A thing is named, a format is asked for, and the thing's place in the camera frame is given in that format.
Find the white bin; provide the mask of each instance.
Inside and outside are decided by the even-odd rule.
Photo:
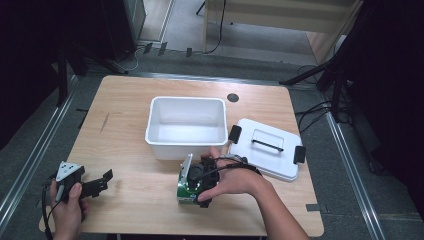
[[[146,142],[158,160],[193,159],[228,139],[225,103],[219,98],[156,97],[150,105]]]

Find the wooden table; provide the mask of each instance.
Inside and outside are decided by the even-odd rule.
[[[240,100],[227,100],[236,93]],[[225,100],[229,128],[249,118],[298,134],[288,90],[280,86],[105,77],[99,87],[68,162],[85,166],[83,181],[113,169],[109,189],[90,198],[83,232],[181,235],[265,236],[253,197],[224,195],[208,209],[179,205],[176,200],[181,161],[158,161],[145,142],[149,108],[156,96],[215,97]],[[323,234],[307,163],[293,183],[269,179],[310,236]]]
[[[205,3],[204,52],[208,22],[221,21],[224,1]],[[361,6],[362,0],[227,0],[224,22],[306,31],[320,64],[340,36],[349,33]]]

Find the white lid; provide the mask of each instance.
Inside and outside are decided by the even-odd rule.
[[[237,125],[242,130],[238,143],[231,144],[230,154],[247,157],[249,164],[265,175],[288,182],[296,179],[298,165],[293,159],[296,146],[302,146],[299,136],[245,118]]]

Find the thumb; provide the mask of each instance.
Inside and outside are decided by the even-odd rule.
[[[74,204],[78,203],[79,197],[82,192],[82,186],[81,183],[75,183],[74,186],[72,186],[71,191],[69,191],[69,201],[68,204]]]
[[[203,202],[203,201],[209,200],[211,198],[214,198],[216,196],[219,196],[221,194],[222,194],[222,192],[220,191],[220,187],[219,187],[219,184],[218,184],[214,188],[202,192],[199,195],[199,197],[197,198],[197,200],[199,202]]]

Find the table top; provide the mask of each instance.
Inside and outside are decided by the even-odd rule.
[[[230,93],[239,101],[228,101]],[[218,196],[207,209],[178,204],[182,161],[156,160],[145,141],[150,103],[156,96],[221,98],[228,130],[248,118],[299,134],[289,92],[281,86],[107,76],[68,158],[84,165],[84,182],[109,169],[114,173],[109,189],[88,199],[90,214],[83,232],[265,236],[259,208],[247,194]],[[299,166],[292,183],[265,177],[308,235],[322,235],[320,212],[306,209],[306,204],[317,203],[307,163]]]

